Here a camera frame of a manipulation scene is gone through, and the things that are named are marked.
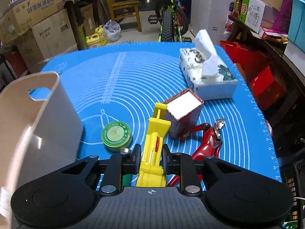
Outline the yellow toy tool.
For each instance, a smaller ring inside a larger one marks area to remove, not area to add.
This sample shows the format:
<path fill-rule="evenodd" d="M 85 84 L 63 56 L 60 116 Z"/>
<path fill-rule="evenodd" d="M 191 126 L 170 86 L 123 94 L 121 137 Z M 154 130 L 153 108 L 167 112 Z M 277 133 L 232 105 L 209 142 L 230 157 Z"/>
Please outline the yellow toy tool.
<path fill-rule="evenodd" d="M 156 103 L 152 117 L 148 120 L 137 187 L 165 187 L 166 174 L 160 165 L 164 137 L 170 129 L 171 122 L 164 119 L 167 105 Z"/>

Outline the green round tin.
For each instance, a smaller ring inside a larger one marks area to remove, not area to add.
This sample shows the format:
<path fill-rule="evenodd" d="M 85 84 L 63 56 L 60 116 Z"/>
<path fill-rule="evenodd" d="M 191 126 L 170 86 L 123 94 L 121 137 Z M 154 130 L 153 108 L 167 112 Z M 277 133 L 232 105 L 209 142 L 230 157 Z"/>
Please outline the green round tin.
<path fill-rule="evenodd" d="M 106 148 L 119 152 L 122 148 L 128 148 L 131 144 L 131 129 L 125 122 L 114 121 L 104 127 L 101 139 Z"/>

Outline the red ultraman figure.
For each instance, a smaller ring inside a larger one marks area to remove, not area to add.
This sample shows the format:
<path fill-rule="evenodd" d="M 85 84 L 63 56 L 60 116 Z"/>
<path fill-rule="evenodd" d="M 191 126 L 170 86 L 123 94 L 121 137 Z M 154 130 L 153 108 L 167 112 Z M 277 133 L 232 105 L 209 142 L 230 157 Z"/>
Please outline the red ultraman figure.
<path fill-rule="evenodd" d="M 212 126 L 209 123 L 202 123 L 193 127 L 189 127 L 182 131 L 182 134 L 179 136 L 181 141 L 184 141 L 186 137 L 192 133 L 202 131 L 202 143 L 199 148 L 192 154 L 193 160 L 203 161 L 205 157 L 219 157 L 219 152 L 222 146 L 222 138 L 220 131 L 225 126 L 225 119 L 217 119 Z"/>

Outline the patterned square box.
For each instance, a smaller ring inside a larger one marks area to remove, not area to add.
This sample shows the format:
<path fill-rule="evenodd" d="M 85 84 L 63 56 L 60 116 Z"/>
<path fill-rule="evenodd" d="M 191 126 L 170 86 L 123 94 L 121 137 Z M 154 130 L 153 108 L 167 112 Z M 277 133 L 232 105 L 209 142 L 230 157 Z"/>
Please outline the patterned square box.
<path fill-rule="evenodd" d="M 168 134 L 172 139 L 178 139 L 197 124 L 204 101 L 190 88 L 186 88 L 163 104 L 167 106 L 164 119 L 171 122 Z"/>

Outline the beige plastic storage basket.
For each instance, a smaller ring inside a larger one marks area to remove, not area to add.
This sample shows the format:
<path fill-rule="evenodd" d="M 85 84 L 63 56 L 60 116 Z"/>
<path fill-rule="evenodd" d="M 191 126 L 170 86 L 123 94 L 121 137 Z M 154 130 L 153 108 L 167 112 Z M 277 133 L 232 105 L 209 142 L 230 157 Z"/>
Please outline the beige plastic storage basket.
<path fill-rule="evenodd" d="M 17 188 L 73 163 L 83 124 L 57 72 L 21 77 L 1 91 L 1 228 L 17 224 Z"/>

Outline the blue silicone baking mat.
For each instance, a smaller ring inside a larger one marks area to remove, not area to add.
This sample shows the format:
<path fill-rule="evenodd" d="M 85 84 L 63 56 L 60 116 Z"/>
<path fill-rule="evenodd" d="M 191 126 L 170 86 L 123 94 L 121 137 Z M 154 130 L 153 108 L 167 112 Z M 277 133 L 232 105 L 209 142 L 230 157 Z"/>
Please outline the blue silicone baking mat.
<path fill-rule="evenodd" d="M 60 55 L 43 71 L 55 71 L 78 113 L 84 132 L 78 158 L 111 152 L 101 140 L 102 129 L 114 120 L 127 123 L 132 143 L 143 144 L 155 103 L 163 102 L 187 87 L 179 67 L 179 51 L 185 44 L 142 42 L 117 44 Z M 237 68 L 221 47 L 218 55 L 237 78 L 232 99 L 204 102 L 199 123 L 224 118 L 220 158 L 262 175 L 280 180 L 274 144 L 263 113 Z"/>

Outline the tissue pack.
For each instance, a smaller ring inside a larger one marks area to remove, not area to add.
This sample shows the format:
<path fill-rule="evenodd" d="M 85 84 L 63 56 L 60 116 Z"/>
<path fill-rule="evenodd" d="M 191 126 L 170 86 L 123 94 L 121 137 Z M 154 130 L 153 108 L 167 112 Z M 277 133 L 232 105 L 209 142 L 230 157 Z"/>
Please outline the tissue pack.
<path fill-rule="evenodd" d="M 181 48 L 179 67 L 188 87 L 202 100 L 232 98 L 238 81 L 220 58 L 206 29 L 199 30 L 195 47 Z"/>

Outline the yellow oil jug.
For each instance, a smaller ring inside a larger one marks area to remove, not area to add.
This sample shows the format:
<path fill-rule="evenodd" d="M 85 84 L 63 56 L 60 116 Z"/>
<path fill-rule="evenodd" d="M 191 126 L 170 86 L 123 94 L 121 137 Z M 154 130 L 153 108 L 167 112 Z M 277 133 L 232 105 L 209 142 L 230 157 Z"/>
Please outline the yellow oil jug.
<path fill-rule="evenodd" d="M 94 34 L 86 36 L 86 44 L 89 49 L 103 47 L 107 44 L 106 33 L 102 25 L 95 28 Z"/>

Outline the plastic bag on floor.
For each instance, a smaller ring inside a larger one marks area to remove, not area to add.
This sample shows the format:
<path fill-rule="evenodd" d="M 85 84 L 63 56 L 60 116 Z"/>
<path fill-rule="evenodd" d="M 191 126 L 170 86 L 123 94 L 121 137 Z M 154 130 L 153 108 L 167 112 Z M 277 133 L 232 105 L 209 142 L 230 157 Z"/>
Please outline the plastic bag on floor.
<path fill-rule="evenodd" d="M 121 27 L 115 21 L 107 21 L 107 23 L 103 26 L 103 29 L 108 42 L 115 42 L 121 37 Z"/>

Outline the bicycle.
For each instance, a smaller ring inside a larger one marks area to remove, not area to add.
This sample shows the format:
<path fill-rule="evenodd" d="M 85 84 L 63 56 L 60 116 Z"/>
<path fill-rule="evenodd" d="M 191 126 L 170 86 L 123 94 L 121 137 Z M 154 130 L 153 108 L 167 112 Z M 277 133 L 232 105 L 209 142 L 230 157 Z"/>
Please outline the bicycle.
<path fill-rule="evenodd" d="M 189 21 L 178 0 L 155 0 L 155 14 L 148 17 L 150 24 L 160 24 L 159 42 L 191 42 L 184 34 Z"/>

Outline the large taped cardboard box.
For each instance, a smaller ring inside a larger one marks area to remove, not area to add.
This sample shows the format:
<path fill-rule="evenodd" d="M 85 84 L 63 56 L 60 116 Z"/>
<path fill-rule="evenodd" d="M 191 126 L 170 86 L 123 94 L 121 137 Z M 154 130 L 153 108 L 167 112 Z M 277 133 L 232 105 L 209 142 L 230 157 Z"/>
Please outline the large taped cardboard box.
<path fill-rule="evenodd" d="M 15 44 L 31 73 L 40 72 L 51 58 L 78 49 L 65 9 L 33 26 Z"/>

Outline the wooden chair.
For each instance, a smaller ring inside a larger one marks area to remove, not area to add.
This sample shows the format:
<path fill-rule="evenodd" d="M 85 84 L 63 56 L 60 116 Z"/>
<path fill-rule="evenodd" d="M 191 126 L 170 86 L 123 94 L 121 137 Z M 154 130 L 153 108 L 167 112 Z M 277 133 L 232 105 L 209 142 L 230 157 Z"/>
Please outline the wooden chair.
<path fill-rule="evenodd" d="M 106 0 L 110 12 L 110 19 L 112 21 L 119 21 L 128 17 L 136 18 L 137 30 L 142 31 L 141 19 L 139 14 L 139 1 L 127 0 L 122 2 L 115 2 L 114 0 Z"/>

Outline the white freezer cabinet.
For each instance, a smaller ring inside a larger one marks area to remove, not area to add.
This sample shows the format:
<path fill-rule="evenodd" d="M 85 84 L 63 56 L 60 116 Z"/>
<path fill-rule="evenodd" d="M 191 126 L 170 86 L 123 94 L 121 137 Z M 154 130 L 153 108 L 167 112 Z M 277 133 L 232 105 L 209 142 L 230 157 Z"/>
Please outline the white freezer cabinet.
<path fill-rule="evenodd" d="M 206 29 L 212 42 L 219 44 L 229 36 L 225 31 L 225 23 L 229 17 L 229 5 L 234 0 L 192 0 L 191 32 L 196 35 L 199 30 Z"/>

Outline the green white carton box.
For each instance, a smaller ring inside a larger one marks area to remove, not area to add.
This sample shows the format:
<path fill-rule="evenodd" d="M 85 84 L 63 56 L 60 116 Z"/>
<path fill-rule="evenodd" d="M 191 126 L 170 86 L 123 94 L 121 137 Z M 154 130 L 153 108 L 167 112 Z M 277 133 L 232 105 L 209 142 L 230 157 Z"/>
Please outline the green white carton box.
<path fill-rule="evenodd" d="M 259 33 L 266 4 L 260 0 L 242 0 L 239 20 Z"/>

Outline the printed cardboard box on stack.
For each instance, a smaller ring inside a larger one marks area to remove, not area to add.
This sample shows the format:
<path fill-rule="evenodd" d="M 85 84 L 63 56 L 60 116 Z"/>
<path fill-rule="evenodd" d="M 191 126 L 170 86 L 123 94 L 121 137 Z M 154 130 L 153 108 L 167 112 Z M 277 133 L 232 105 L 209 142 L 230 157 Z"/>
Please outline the printed cardboard box on stack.
<path fill-rule="evenodd" d="M 9 44 L 62 9 L 62 0 L 1 0 L 1 42 Z"/>

